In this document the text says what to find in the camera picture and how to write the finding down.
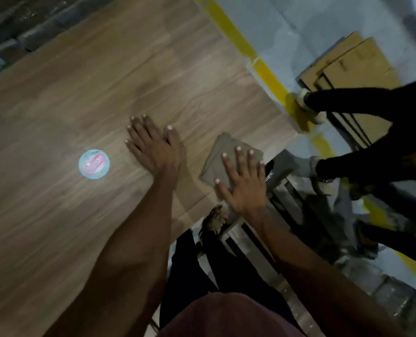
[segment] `yellow floor line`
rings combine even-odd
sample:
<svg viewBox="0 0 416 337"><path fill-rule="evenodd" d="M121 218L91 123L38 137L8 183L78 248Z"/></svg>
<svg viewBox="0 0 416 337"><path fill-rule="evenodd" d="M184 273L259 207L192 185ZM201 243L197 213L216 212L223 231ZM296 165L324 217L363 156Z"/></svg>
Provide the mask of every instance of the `yellow floor line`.
<svg viewBox="0 0 416 337"><path fill-rule="evenodd" d="M273 72L267 67L264 61L259 57L258 53L244 38L242 33L236 28L233 22L224 13L222 8L215 0L195 0L217 24L224 35L234 44L239 53L249 59L252 68L255 70L261 81L267 85L269 90L277 98L277 100L285 107L290 117L299 125L303 132L311 133L311 143L320 153L322 158L334 157L336 154L331 149L329 143L321 134L315 134L315 125L307 120L304 114L298 110L294 97L284 88ZM370 221L376 226L382 226L392 229L390 219L385 212L377 207L370 199L365 198L364 204L370 212ZM416 275L416 261L407 256L398 253L409 269Z"/></svg>

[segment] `hand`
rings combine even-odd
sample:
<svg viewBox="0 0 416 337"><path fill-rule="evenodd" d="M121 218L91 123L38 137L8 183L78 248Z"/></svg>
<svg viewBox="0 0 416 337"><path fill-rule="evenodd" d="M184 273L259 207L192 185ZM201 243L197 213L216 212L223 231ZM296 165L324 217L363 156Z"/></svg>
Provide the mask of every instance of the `hand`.
<svg viewBox="0 0 416 337"><path fill-rule="evenodd" d="M143 122L132 117L127 131L130 136L130 139L125 140L128 149L154 177L168 167L178 171L180 145L172 126L165 128L161 135L152 119L144 115Z"/></svg>
<svg viewBox="0 0 416 337"><path fill-rule="evenodd" d="M247 221L257 213L266 209L266 171L263 161L258 164L249 150L247 161L240 147L236 147L238 171L226 153L222 154L222 161L230 177L231 190L227 185L216 179L214 182L224 200Z"/></svg>

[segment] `maroon shirt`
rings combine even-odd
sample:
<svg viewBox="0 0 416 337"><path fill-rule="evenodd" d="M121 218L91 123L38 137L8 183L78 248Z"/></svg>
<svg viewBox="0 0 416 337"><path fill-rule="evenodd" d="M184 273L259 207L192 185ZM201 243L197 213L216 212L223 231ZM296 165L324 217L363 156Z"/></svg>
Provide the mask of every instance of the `maroon shirt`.
<svg viewBox="0 0 416 337"><path fill-rule="evenodd" d="M210 293L194 301L158 334L168 336L304 337L283 317L240 293Z"/></svg>

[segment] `cardboard box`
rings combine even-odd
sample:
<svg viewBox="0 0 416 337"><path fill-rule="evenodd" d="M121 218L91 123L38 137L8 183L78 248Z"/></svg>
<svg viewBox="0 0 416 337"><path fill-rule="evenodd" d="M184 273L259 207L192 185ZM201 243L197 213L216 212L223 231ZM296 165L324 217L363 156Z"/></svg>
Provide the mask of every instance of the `cardboard box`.
<svg viewBox="0 0 416 337"><path fill-rule="evenodd" d="M308 68L301 81L312 91L365 87L393 89L401 86L395 69L375 40L364 40L359 32L351 33ZM392 125L383 118L368 114L334 113L334 116L362 148L384 136Z"/></svg>

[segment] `wood grain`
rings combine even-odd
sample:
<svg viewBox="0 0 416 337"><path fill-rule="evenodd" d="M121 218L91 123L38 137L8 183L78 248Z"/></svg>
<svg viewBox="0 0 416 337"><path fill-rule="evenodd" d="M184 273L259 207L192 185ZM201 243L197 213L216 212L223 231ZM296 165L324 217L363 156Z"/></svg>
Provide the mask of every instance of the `wood grain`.
<svg viewBox="0 0 416 337"><path fill-rule="evenodd" d="M40 336L149 188L124 146L141 114L186 147L174 238L216 203L197 177L217 135L265 160L296 136L191 0L117 0L0 73L0 336ZM99 180L78 170L89 149L110 157Z"/></svg>

